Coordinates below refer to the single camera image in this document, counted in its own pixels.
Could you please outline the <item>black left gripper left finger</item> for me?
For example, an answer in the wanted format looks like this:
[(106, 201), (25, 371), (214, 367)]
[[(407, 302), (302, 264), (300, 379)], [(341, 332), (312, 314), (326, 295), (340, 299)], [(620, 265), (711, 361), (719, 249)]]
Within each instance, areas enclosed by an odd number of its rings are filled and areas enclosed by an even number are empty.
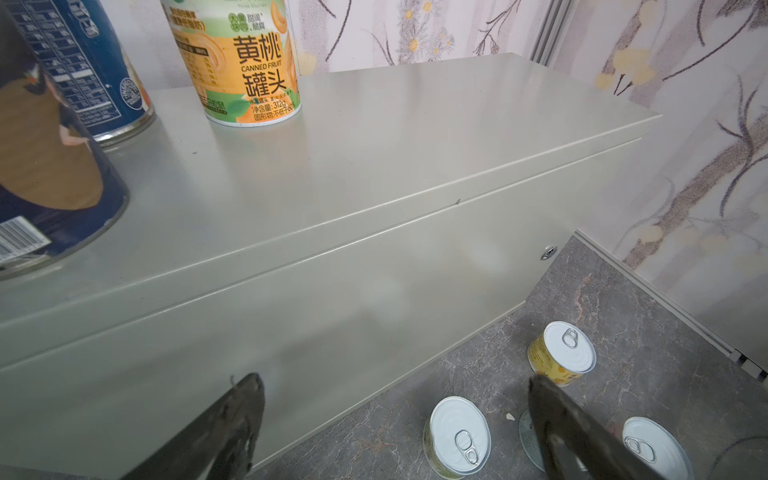
[(243, 479), (253, 456), (266, 406), (261, 377), (249, 373), (126, 479)]

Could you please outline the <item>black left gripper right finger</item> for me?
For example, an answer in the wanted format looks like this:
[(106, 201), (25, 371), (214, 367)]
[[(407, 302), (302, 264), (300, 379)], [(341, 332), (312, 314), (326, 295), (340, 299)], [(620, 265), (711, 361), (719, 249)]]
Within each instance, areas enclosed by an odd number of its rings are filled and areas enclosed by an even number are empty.
[(549, 479), (660, 477), (549, 378), (529, 379), (528, 407)]

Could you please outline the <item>dark labelled tall can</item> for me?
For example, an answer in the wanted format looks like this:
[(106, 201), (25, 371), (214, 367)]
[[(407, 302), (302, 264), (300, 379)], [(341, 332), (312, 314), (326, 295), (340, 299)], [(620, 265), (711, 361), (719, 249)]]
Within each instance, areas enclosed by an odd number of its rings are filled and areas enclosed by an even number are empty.
[(1, 4), (1, 277), (82, 249), (129, 203), (127, 186)]

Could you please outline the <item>white lid yellow-orange can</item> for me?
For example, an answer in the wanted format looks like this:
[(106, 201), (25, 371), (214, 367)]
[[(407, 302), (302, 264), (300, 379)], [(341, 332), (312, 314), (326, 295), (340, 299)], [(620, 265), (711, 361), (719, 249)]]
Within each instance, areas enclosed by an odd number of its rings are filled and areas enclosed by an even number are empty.
[(209, 119), (259, 127), (298, 113), (298, 74), (283, 1), (176, 0), (161, 5)]

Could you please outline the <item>blue labelled tall can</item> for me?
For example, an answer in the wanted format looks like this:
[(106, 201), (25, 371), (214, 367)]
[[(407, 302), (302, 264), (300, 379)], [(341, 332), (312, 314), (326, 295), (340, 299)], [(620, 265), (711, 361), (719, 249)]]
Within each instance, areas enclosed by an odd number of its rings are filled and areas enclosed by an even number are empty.
[(98, 1), (3, 1), (19, 33), (91, 136), (109, 146), (147, 128), (150, 97)]

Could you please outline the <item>white lid light-blue can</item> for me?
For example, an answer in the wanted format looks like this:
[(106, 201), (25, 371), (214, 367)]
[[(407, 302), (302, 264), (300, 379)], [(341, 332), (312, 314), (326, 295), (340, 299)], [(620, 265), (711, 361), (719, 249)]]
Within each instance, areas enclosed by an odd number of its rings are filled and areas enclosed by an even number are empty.
[(544, 472), (544, 461), (529, 410), (524, 411), (520, 416), (518, 422), (518, 432), (522, 448), (527, 458), (537, 469), (539, 469), (541, 472)]

